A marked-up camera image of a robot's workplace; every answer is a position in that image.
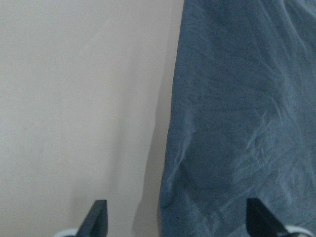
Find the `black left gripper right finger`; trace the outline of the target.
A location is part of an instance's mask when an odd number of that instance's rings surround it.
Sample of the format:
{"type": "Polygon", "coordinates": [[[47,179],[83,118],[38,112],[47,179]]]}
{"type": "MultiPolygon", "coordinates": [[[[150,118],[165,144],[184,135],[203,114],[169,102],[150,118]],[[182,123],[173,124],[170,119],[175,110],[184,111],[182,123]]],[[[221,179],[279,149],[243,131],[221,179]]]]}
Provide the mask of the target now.
{"type": "Polygon", "coordinates": [[[258,198],[246,202],[246,231],[250,237],[288,237],[289,231],[258,198]]]}

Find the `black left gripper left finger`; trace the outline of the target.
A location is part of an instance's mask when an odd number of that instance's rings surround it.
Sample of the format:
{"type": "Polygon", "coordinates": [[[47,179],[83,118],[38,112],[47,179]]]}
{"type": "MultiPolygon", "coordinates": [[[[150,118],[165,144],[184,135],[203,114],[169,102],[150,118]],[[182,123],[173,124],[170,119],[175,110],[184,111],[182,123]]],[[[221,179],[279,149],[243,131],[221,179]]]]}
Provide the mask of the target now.
{"type": "Polygon", "coordinates": [[[108,234],[107,201],[96,200],[76,233],[76,237],[106,237],[108,234]]]}

